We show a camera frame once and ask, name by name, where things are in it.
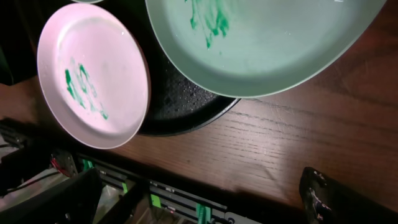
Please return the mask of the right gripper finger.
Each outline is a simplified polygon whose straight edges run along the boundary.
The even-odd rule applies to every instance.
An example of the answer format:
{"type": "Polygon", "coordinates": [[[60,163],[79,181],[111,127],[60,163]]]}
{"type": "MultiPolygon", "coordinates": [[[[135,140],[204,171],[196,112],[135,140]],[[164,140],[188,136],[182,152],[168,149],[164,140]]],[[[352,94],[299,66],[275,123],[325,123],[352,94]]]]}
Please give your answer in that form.
{"type": "Polygon", "coordinates": [[[397,212],[312,167],[304,168],[299,193],[310,223],[397,223],[397,212]]]}

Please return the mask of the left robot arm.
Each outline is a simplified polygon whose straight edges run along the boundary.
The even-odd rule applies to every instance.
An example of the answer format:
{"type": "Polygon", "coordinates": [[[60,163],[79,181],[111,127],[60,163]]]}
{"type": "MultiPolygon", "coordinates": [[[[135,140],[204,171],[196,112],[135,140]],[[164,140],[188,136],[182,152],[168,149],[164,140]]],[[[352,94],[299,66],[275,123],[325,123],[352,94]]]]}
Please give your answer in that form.
{"type": "Polygon", "coordinates": [[[2,211],[1,224],[92,223],[101,193],[100,173],[91,168],[2,211]]]}

